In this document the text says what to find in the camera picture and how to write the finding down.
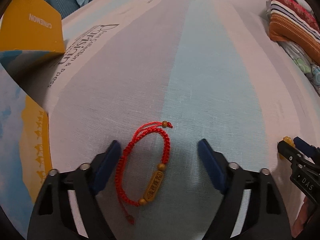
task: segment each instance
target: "red braided bracelet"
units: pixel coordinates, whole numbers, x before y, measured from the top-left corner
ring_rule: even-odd
[[[116,183],[116,191],[117,191],[117,195],[118,195],[118,200],[119,200],[119,203],[120,203],[120,205],[126,215],[127,220],[132,225],[134,224],[134,218],[128,214],[122,201],[124,201],[132,206],[136,206],[136,207],[146,205],[148,202],[153,201],[156,196],[156,193],[159,190],[160,184],[162,182],[163,171],[165,170],[165,165],[167,164],[167,162],[169,160],[170,138],[169,138],[168,134],[163,129],[159,128],[159,126],[162,126],[164,128],[165,127],[169,127],[169,128],[173,127],[172,124],[167,121],[149,122],[149,123],[146,123],[146,124],[140,126],[136,130],[134,135],[132,136],[131,142],[129,142],[127,147],[123,150],[123,154],[122,154],[122,156],[118,162],[117,168],[116,168],[115,183]],[[125,168],[125,165],[127,162],[127,157],[131,153],[134,145],[138,141],[140,141],[143,137],[145,137],[146,135],[153,133],[153,132],[159,133],[164,140],[164,148],[163,148],[161,163],[159,163],[157,166],[158,170],[153,173],[151,180],[149,182],[149,185],[143,195],[143,198],[140,198],[138,201],[133,201],[127,197],[126,193],[124,192],[124,190],[122,188],[122,178],[123,178],[124,168]]]

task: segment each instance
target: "bedsheet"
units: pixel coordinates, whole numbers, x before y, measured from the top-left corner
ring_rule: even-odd
[[[128,207],[135,226],[113,179],[97,197],[118,240],[202,239],[222,199],[197,156],[202,138],[245,169],[269,168],[293,223],[303,196],[276,145],[284,136],[320,145],[320,98],[267,32],[263,19],[221,0],[94,0],[63,21],[66,54],[21,84],[49,113],[53,167],[75,169],[114,139],[125,147],[143,123],[174,126],[155,201]],[[130,198],[140,198],[162,147],[156,135],[135,147],[123,183]]]

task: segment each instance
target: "pillow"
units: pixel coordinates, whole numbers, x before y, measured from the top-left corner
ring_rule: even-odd
[[[319,65],[319,32],[316,19],[294,0],[271,0],[271,40],[297,43]]]
[[[295,0],[295,1],[314,16],[311,6],[305,0]]]

